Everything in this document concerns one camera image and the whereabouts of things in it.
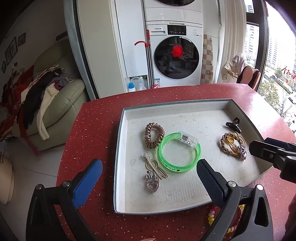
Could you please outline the person's left hand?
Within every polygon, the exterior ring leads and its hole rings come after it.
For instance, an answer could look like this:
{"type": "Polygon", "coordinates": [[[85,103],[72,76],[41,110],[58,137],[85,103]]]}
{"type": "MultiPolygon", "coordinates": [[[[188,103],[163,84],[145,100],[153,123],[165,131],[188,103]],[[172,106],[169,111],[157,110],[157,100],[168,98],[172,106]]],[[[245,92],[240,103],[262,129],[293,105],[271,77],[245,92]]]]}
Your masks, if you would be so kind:
{"type": "Polygon", "coordinates": [[[156,241],[156,238],[155,237],[149,237],[149,238],[142,239],[140,241],[156,241]]]}

